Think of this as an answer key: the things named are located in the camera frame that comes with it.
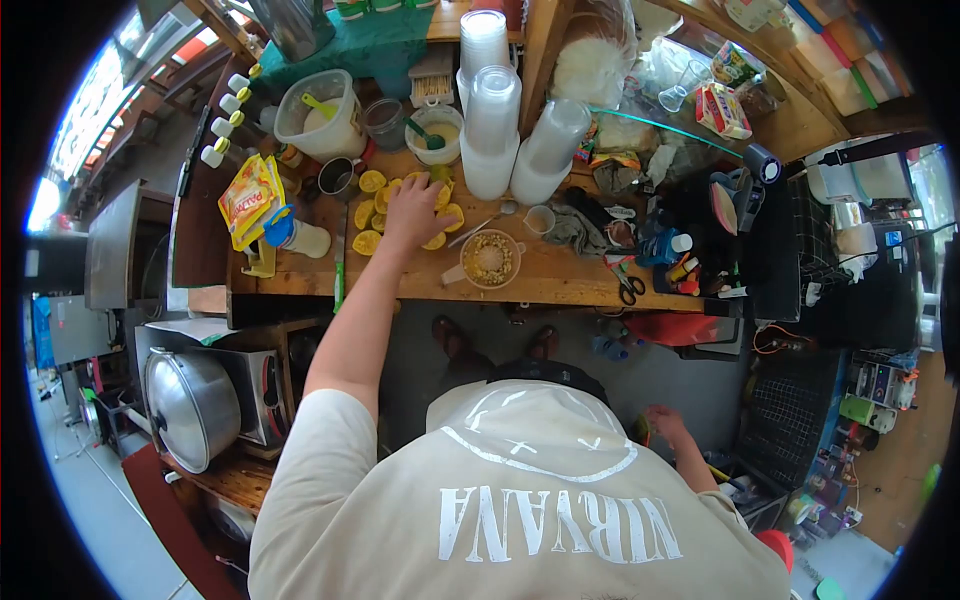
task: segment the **palmia margarine packet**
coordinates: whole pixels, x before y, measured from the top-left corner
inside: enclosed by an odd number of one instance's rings
[[[251,156],[217,202],[233,249],[242,251],[263,235],[263,225],[286,204],[276,159]]]

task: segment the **mesh basket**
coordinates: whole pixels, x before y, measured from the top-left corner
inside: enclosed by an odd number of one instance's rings
[[[833,225],[830,207],[818,203],[810,195],[806,176],[787,183],[794,205],[794,223],[800,240],[800,300],[804,301],[806,287],[819,283],[821,298],[836,285],[848,285],[852,280],[849,271],[837,266],[836,249],[833,247]]]
[[[801,486],[820,445],[839,352],[765,359],[748,385],[737,454],[788,490]]]

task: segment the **blue lid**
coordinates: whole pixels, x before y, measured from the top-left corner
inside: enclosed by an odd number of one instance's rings
[[[294,208],[284,206],[263,226],[263,239],[274,248],[282,248],[294,234]]]

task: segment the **sandal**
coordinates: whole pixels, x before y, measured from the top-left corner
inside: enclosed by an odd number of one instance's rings
[[[467,334],[446,315],[437,315],[433,318],[433,323],[430,325],[430,335],[440,343],[447,358],[453,358],[455,354],[470,347],[470,339]],[[451,348],[450,341],[454,339],[459,340],[459,344]]]
[[[549,360],[550,356],[557,353],[560,346],[560,333],[553,325],[544,325],[540,328],[527,345],[526,356],[530,358],[539,358],[540,360]]]

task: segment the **yellow bottle cap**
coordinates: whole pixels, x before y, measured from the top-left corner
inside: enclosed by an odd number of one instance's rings
[[[215,152],[219,152],[220,154],[224,154],[229,147],[230,140],[226,139],[225,137],[217,138],[217,142],[213,144],[213,150]]]

